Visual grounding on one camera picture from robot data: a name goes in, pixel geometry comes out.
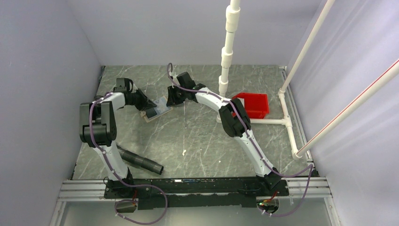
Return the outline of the black VIP credit card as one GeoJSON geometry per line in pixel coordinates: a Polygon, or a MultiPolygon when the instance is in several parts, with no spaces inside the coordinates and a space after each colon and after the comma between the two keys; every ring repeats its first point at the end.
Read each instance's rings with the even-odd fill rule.
{"type": "Polygon", "coordinates": [[[154,108],[150,108],[150,109],[145,110],[144,118],[145,118],[146,121],[150,121],[153,118],[155,118],[157,115],[158,115],[158,113],[156,111],[156,108],[154,107],[154,108]]]}

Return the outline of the silver VIP credit card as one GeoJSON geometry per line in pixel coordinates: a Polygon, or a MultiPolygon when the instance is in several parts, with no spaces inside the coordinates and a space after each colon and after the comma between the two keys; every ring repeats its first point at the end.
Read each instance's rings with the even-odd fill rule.
{"type": "Polygon", "coordinates": [[[170,106],[167,106],[167,99],[165,97],[160,97],[157,100],[154,100],[154,103],[156,104],[156,111],[158,115],[165,114],[172,110],[170,106]]]}

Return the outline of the white credit card stack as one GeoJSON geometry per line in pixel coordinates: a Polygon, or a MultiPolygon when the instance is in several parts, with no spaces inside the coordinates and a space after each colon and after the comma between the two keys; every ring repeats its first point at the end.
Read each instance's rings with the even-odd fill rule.
{"type": "Polygon", "coordinates": [[[238,100],[241,102],[241,104],[242,104],[243,106],[245,106],[245,99],[243,99],[243,98],[238,98],[238,100]]]}

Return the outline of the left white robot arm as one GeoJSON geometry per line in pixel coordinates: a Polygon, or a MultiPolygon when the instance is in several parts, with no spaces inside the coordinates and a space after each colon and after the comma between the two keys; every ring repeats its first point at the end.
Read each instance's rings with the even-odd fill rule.
{"type": "Polygon", "coordinates": [[[98,154],[107,169],[111,185],[119,182],[116,190],[124,198],[132,196],[136,189],[130,170],[123,162],[115,141],[115,112],[126,105],[134,106],[139,111],[156,107],[131,79],[118,78],[111,92],[80,105],[79,128],[81,141],[98,154]]]}

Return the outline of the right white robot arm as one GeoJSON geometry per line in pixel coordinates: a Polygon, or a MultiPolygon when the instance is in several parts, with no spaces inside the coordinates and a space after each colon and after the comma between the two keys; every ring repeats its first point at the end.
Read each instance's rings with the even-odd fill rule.
{"type": "Polygon", "coordinates": [[[271,195],[278,188],[282,176],[265,156],[251,129],[251,122],[243,104],[236,99],[222,97],[205,85],[196,84],[187,73],[181,73],[174,80],[170,71],[166,73],[172,82],[168,87],[167,106],[177,106],[186,100],[206,105],[218,112],[225,133],[234,138],[250,159],[259,189],[264,195],[271,195]]]}

